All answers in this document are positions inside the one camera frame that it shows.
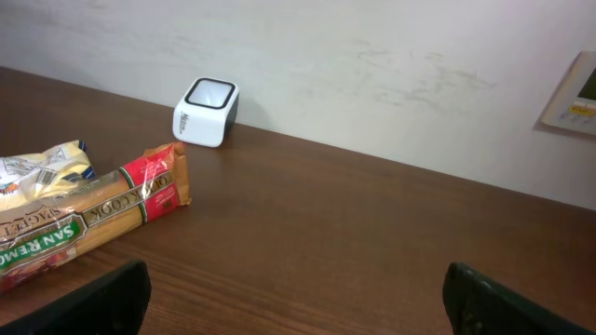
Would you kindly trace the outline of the cream yellow snack bag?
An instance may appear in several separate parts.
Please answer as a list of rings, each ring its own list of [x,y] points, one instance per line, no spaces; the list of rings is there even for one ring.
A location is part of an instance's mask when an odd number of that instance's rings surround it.
[[[68,141],[37,154],[2,157],[1,209],[69,193],[95,176],[83,141]]]

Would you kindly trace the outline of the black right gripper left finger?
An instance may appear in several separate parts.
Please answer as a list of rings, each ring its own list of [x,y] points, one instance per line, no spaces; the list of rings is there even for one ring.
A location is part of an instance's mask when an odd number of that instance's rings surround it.
[[[131,261],[1,327],[2,335],[136,335],[152,286],[144,261]]]

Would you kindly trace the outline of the orange spaghetti package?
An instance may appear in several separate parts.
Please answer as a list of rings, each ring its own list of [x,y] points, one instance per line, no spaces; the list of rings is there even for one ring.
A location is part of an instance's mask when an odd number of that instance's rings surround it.
[[[69,193],[1,209],[1,289],[8,291],[191,202],[181,142]]]

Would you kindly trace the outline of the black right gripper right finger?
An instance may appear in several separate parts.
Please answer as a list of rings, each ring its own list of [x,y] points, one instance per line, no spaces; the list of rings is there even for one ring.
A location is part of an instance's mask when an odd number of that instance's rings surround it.
[[[595,335],[462,262],[449,265],[442,301],[457,335]]]

